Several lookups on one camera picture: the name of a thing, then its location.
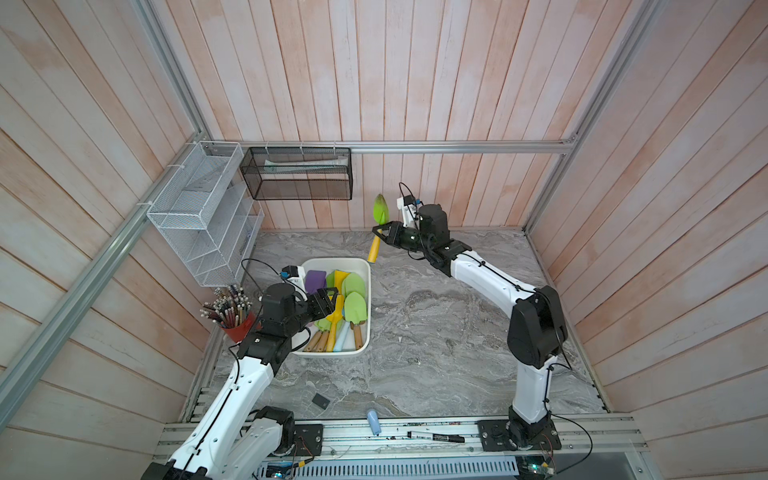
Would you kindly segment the green shovel yellow handle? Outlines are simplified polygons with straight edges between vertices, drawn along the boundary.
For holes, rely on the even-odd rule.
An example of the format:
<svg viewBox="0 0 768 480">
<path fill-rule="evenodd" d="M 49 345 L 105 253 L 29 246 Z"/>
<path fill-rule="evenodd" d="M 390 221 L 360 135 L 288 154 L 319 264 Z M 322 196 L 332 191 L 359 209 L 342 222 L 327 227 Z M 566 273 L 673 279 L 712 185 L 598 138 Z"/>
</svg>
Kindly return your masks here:
<svg viewBox="0 0 768 480">
<path fill-rule="evenodd" d="M 389 222 L 389 208 L 386 199 L 382 194 L 379 194 L 374 200 L 373 218 L 376 223 L 376 226 L 373 228 L 374 239 L 371 243 L 367 257 L 367 261 L 371 264 L 377 261 L 380 251 L 381 239 L 377 235 L 377 228 Z"/>
</svg>

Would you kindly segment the light blue shovel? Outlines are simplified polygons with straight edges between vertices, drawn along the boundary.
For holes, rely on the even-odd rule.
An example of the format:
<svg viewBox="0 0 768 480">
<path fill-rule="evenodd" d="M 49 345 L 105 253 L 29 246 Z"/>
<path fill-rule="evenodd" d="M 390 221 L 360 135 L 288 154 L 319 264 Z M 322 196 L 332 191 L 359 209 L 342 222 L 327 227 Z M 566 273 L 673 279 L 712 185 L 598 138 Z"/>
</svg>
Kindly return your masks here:
<svg viewBox="0 0 768 480">
<path fill-rule="evenodd" d="M 336 334 L 335 344 L 333 348 L 334 352 L 342 351 L 349 331 L 350 331 L 350 323 L 346 320 L 342 320 L 337 327 L 337 334 Z"/>
</svg>

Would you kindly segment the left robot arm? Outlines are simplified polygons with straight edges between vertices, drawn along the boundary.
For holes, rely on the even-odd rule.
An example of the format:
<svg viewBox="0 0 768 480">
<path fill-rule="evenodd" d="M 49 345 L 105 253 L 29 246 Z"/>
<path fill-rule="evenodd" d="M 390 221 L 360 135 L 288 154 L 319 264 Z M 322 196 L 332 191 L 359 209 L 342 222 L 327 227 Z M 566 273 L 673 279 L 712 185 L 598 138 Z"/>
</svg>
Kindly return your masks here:
<svg viewBox="0 0 768 480">
<path fill-rule="evenodd" d="M 338 290 L 303 294 L 291 283 L 269 286 L 251 329 L 234 355 L 231 373 L 195 430 L 164 463 L 151 463 L 144 479 L 250 479 L 269 456 L 295 449 L 292 412 L 265 407 L 242 433 L 251 410 L 294 351 L 293 337 L 336 309 Z"/>
</svg>

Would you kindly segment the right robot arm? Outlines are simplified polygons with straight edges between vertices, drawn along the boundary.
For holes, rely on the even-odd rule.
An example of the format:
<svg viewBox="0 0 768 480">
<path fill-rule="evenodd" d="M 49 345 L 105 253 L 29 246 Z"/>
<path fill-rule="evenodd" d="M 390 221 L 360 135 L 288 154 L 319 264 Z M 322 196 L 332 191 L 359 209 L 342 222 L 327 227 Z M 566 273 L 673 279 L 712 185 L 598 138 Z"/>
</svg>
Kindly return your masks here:
<svg viewBox="0 0 768 480">
<path fill-rule="evenodd" d="M 398 199 L 400 221 L 389 217 L 386 200 L 374 200 L 373 241 L 368 261 L 385 243 L 420 253 L 435 269 L 474 288 L 509 317 L 507 345 L 517 361 L 517 383 L 508 422 L 498 448 L 528 450 L 551 441 L 557 431 L 549 407 L 552 367 L 568 338 L 559 295 L 550 286 L 536 288 L 492 266 L 466 243 L 453 239 L 446 212 L 411 195 Z"/>
</svg>

